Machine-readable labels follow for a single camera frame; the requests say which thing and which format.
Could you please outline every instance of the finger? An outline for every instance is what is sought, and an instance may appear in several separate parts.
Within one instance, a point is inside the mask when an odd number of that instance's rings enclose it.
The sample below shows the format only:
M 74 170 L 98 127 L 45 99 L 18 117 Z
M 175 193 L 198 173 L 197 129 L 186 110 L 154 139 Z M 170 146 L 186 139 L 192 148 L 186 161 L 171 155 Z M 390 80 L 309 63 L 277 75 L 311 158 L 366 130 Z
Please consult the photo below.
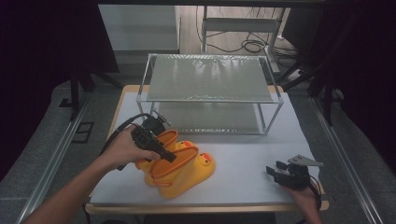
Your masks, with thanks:
M 134 130 L 134 128 L 135 128 L 134 125 L 130 125 L 128 128 L 126 128 L 126 129 L 124 129 L 124 130 L 125 130 L 125 131 L 128 131 L 128 132 L 131 132 L 131 131 Z
M 148 159 L 148 160 L 154 160 L 154 161 L 156 161 L 156 160 L 159 160 L 159 159 L 161 158 L 161 156 L 160 156 L 158 153 L 153 152 L 153 151 L 142 150 L 141 153 L 142 153 L 141 155 L 142 155 L 145 159 Z
M 289 192 L 291 192 L 292 191 L 292 189 L 290 189 L 290 188 L 288 188 L 288 187 L 286 187 L 286 186 L 283 186 L 283 185 L 281 185 L 281 184 L 278 184 L 282 189 L 284 189 L 284 190 L 286 190 L 286 191 L 289 191 Z

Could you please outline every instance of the yellow toy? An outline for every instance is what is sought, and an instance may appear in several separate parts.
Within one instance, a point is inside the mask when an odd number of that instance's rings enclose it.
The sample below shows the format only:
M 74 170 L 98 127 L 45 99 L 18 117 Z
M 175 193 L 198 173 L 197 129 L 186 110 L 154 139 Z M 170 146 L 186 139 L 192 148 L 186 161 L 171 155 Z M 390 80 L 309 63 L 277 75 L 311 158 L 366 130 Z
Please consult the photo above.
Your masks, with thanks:
M 208 153 L 199 153 L 190 141 L 177 142 L 178 132 L 169 130 L 157 136 L 163 147 L 177 157 L 173 162 L 138 161 L 137 169 L 145 173 L 148 185 L 160 187 L 164 198 L 175 198 L 193 186 L 209 178 L 215 171 L 215 161 Z

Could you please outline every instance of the cable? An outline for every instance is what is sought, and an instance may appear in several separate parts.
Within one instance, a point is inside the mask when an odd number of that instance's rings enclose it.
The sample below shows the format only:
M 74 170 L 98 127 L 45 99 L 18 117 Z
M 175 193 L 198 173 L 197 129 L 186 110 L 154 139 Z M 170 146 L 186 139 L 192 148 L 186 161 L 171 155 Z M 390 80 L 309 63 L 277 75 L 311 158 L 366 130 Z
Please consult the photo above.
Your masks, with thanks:
M 136 119 L 138 119 L 138 118 L 141 118 L 141 117 L 148 117 L 148 118 L 149 118 L 149 117 L 151 117 L 151 115 L 150 115 L 150 114 L 147 114 L 147 113 L 143 113 L 143 114 L 136 115 L 136 116 L 134 116 L 134 117 L 132 117 L 132 118 L 130 118 L 130 119 L 127 119 L 125 122 L 123 122 L 123 123 L 116 129 L 116 131 L 114 131 L 114 133 L 112 133 L 112 134 L 108 137 L 108 139 L 107 139 L 107 141 L 105 142 L 105 145 L 102 147 L 102 150 L 101 150 L 101 152 L 100 152 L 99 155 L 102 155 L 102 154 L 105 152 L 105 150 L 110 146 L 111 142 L 113 142 L 113 140 L 117 137 L 117 135 L 119 135 L 119 133 L 122 132 L 122 130 L 124 130 L 128 125 L 132 124 L 132 122 L 134 122 L 134 120 L 136 120 Z
M 314 180 L 315 180 L 315 182 L 316 182 L 316 184 L 317 184 L 317 186 L 318 186 L 318 192 L 319 192 L 319 194 L 321 194 L 321 189 L 320 189 L 320 184 L 319 184 L 319 182 L 312 176 L 312 175 L 310 175 L 311 176 L 311 178 L 313 178 Z
M 137 224 L 141 224 L 142 222 L 140 219 L 137 217 L 137 215 L 134 215 L 134 219 L 136 220 Z
M 254 14 L 252 14 L 253 13 L 253 9 L 254 9 L 254 7 L 252 7 L 250 9 L 250 11 L 247 13 L 246 17 L 248 17 L 249 14 L 253 15 L 252 17 L 254 17 Z M 260 10 L 261 10 L 261 8 L 259 7 L 259 10 L 258 10 L 258 12 L 256 14 L 256 18 L 259 17 Z M 274 7 L 274 9 L 273 9 L 273 13 L 271 15 L 271 18 L 274 17 L 275 11 L 276 11 L 276 7 Z M 219 12 L 224 17 L 224 14 L 221 12 L 221 7 L 219 7 Z M 203 43 L 203 39 L 201 38 L 201 36 L 199 34 L 199 30 L 198 30 L 198 7 L 196 7 L 196 10 L 195 10 L 195 29 L 196 29 L 196 32 L 197 32 L 197 35 L 198 35 L 198 38 L 199 38 L 200 42 Z M 207 35 L 206 38 L 211 37 L 211 36 L 215 36 L 215 35 L 222 35 L 222 34 L 225 34 L 225 33 L 227 33 L 227 32 L 219 32 L 219 33 L 215 33 L 213 35 Z M 259 40 L 250 39 L 251 35 L 254 35 Z M 246 39 L 241 42 L 241 47 L 238 48 L 238 49 L 231 49 L 231 50 L 222 49 L 222 48 L 219 48 L 219 47 L 217 47 L 215 45 L 211 45 L 211 44 L 206 44 L 206 45 L 209 46 L 209 47 L 221 50 L 223 52 L 228 52 L 228 53 L 237 52 L 238 50 L 241 50 L 241 49 L 244 49 L 244 50 L 246 50 L 247 52 L 250 52 L 250 53 L 259 53 L 261 51 L 264 51 L 265 47 L 268 46 L 269 34 L 267 34 L 266 37 L 267 37 L 266 40 L 263 40 L 259 35 L 255 35 L 255 34 L 249 32 L 249 33 L 247 33 Z M 283 52 L 281 52 L 281 50 L 295 51 L 295 53 L 283 53 Z M 277 59 L 277 62 L 279 63 L 279 65 L 284 66 L 284 67 L 289 67 L 289 66 L 283 64 L 281 62 L 281 60 L 284 60 L 284 59 L 296 59 L 297 56 L 298 56 L 298 51 L 296 49 L 284 49 L 284 48 L 279 48 L 279 47 L 275 47 L 275 46 L 273 48 L 273 53 L 274 53 L 274 55 L 279 57 Z

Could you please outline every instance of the wall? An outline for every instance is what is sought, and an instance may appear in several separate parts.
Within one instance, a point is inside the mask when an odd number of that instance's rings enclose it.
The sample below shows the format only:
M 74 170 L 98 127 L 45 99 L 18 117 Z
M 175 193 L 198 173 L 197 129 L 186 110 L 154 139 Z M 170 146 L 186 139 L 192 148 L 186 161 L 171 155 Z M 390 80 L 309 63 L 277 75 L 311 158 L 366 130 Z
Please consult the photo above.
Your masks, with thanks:
M 99 6 L 117 50 L 178 50 L 178 7 Z

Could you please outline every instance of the glass shelf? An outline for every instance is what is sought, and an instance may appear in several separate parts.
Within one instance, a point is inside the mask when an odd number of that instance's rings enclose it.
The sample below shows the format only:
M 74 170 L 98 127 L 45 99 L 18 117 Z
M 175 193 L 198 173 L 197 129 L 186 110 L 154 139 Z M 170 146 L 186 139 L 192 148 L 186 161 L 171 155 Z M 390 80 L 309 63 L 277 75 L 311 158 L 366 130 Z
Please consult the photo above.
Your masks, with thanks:
M 268 67 L 265 56 L 150 54 L 136 101 L 180 133 L 267 134 L 283 104 Z

